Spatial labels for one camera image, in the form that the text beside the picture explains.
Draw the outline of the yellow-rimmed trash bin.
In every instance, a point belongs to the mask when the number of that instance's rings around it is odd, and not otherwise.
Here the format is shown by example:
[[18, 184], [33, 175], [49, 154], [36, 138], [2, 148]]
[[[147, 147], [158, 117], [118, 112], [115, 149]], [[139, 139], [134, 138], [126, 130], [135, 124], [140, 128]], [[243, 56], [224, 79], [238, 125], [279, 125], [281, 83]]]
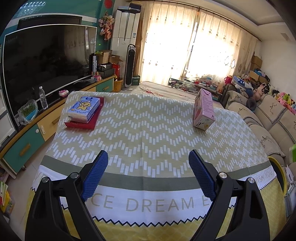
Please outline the yellow-rimmed trash bin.
[[281, 186], [283, 195], [285, 196], [287, 194], [287, 178], [286, 178], [286, 174], [282, 168], [282, 166], [280, 165], [280, 163], [276, 160], [276, 158], [272, 157], [272, 156], [268, 156], [268, 159], [276, 173], [277, 179], [279, 181], [279, 184]]

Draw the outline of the green yellow tv cabinet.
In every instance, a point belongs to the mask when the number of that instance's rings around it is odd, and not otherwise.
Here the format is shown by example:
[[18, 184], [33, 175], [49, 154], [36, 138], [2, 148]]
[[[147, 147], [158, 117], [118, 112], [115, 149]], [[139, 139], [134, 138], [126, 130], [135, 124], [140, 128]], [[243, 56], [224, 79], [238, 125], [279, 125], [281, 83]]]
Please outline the green yellow tv cabinet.
[[65, 102], [66, 98], [62, 98], [42, 111], [1, 148], [1, 166], [11, 177], [15, 178], [21, 169], [26, 169], [29, 158], [55, 134]]

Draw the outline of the beige sofa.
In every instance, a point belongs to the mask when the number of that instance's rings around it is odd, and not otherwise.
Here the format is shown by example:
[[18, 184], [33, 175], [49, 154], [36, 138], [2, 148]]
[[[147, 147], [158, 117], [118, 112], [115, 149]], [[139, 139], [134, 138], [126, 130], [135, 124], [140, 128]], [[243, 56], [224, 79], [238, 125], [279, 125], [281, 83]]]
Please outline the beige sofa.
[[253, 131], [265, 153], [281, 164], [293, 162], [290, 147], [295, 144], [295, 115], [270, 95], [263, 95], [255, 110], [247, 107], [247, 98], [234, 90], [226, 94], [225, 108], [238, 113]]

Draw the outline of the red flat box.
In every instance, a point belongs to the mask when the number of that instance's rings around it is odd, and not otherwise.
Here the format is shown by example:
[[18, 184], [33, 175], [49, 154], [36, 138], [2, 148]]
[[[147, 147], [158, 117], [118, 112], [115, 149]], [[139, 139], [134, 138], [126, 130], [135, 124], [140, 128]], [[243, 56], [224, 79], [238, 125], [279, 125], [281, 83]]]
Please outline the red flat box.
[[103, 106], [103, 97], [83, 96], [69, 108], [64, 124], [68, 128], [94, 130]]

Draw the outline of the chevron patterned table runner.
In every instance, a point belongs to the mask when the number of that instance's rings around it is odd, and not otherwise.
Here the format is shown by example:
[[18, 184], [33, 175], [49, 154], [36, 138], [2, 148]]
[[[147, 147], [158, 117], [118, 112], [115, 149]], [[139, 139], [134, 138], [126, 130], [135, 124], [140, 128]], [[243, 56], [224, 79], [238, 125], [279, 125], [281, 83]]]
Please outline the chevron patterned table runner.
[[211, 201], [188, 157], [197, 150], [218, 172], [255, 180], [269, 212], [282, 201], [276, 174], [259, 140], [235, 112], [216, 108], [206, 131], [193, 127], [194, 105], [144, 94], [103, 93], [94, 130], [68, 128], [70, 107], [88, 96], [68, 96], [53, 142], [38, 168], [41, 178], [63, 179], [91, 163], [100, 151], [108, 166], [87, 207], [96, 220], [122, 225], [172, 225], [205, 216]]

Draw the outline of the pink carton box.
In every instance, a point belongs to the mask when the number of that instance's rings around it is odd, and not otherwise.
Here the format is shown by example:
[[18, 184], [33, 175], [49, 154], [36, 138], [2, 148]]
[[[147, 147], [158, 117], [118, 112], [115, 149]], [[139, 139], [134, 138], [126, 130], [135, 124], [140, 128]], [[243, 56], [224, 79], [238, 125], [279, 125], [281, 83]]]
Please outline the pink carton box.
[[200, 89], [195, 98], [193, 126], [206, 131], [215, 121], [212, 94]]

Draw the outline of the blue tissue pack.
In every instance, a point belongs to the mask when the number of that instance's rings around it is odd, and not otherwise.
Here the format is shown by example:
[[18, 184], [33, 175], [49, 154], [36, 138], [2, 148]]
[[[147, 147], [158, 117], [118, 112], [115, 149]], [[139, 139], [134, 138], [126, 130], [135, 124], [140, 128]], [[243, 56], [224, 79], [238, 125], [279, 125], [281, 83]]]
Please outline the blue tissue pack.
[[88, 123], [100, 106], [100, 98], [83, 96], [67, 111], [70, 121]]

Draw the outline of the clear water bottle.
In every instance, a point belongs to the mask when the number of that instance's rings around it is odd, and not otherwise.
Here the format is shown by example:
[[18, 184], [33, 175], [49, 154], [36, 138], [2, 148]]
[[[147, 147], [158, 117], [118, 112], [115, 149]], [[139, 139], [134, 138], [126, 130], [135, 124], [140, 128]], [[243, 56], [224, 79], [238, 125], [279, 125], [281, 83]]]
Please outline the clear water bottle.
[[40, 97], [40, 102], [43, 110], [46, 110], [48, 108], [48, 103], [46, 100], [46, 94], [45, 91], [43, 90], [43, 87], [39, 87], [39, 97]]

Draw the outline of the pile of plush toys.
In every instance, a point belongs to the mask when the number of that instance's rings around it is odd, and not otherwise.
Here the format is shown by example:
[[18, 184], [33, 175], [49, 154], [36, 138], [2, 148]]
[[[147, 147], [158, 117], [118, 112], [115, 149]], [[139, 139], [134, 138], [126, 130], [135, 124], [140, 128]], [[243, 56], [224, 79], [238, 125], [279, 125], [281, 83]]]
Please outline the pile of plush toys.
[[295, 115], [295, 100], [291, 98], [289, 93], [280, 92], [279, 90], [275, 89], [270, 84], [261, 83], [254, 88], [253, 91], [255, 94], [260, 96], [259, 100], [263, 101], [263, 99], [270, 95], [276, 101], [278, 101], [281, 105], [287, 108], [293, 115]]

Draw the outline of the large black television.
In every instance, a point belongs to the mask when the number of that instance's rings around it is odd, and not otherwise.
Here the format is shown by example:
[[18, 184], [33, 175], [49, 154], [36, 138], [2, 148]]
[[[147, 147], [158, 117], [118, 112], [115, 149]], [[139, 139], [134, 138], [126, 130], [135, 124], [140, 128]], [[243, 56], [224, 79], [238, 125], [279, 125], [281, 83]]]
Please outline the large black television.
[[49, 101], [62, 87], [89, 75], [97, 27], [79, 16], [41, 15], [21, 19], [4, 36], [3, 85], [13, 115], [29, 100], [39, 100], [42, 87]]

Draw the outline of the white tower fan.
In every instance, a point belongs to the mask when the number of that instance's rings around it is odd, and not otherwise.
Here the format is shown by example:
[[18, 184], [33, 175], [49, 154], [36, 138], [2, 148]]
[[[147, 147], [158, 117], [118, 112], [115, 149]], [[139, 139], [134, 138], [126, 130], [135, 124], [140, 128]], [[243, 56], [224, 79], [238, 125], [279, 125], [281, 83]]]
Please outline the white tower fan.
[[133, 68], [134, 60], [136, 54], [136, 46], [129, 44], [126, 53], [126, 62], [125, 62], [125, 82], [122, 87], [123, 91], [132, 91], [132, 77], [133, 77]]

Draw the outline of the sheer window curtain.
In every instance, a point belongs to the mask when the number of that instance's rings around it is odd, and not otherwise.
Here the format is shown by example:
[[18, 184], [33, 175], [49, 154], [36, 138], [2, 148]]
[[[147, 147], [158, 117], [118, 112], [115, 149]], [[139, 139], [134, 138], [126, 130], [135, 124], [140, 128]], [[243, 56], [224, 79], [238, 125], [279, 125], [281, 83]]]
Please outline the sheer window curtain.
[[239, 25], [193, 6], [167, 1], [141, 5], [142, 81], [167, 85], [174, 78], [222, 85], [225, 77], [247, 72], [258, 40]]

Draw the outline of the white air conditioner cabinet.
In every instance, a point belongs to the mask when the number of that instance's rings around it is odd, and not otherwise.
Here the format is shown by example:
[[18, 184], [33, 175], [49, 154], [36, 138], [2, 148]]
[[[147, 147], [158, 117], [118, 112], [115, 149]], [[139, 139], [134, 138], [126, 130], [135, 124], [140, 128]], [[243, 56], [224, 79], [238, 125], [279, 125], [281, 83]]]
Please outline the white air conditioner cabinet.
[[112, 54], [120, 56], [122, 60], [126, 57], [128, 45], [135, 45], [139, 18], [139, 9], [124, 7], [116, 11], [111, 50]]

